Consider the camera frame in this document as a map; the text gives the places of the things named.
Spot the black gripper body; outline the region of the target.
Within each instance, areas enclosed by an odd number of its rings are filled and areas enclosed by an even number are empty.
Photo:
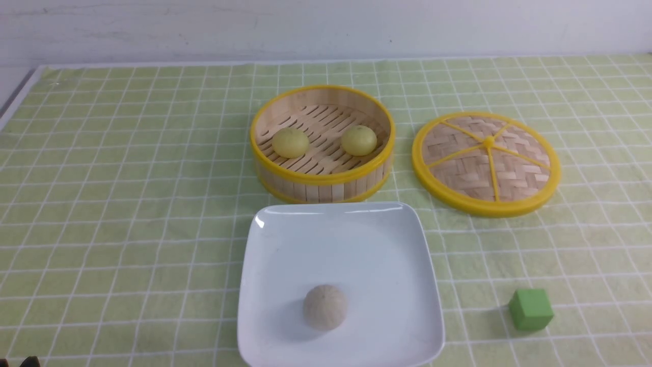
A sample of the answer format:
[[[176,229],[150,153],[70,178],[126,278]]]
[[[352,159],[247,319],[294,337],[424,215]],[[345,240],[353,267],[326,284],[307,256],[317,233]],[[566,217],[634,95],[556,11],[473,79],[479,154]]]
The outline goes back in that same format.
[[[19,367],[41,367],[41,364],[37,356],[30,356],[23,360]]]

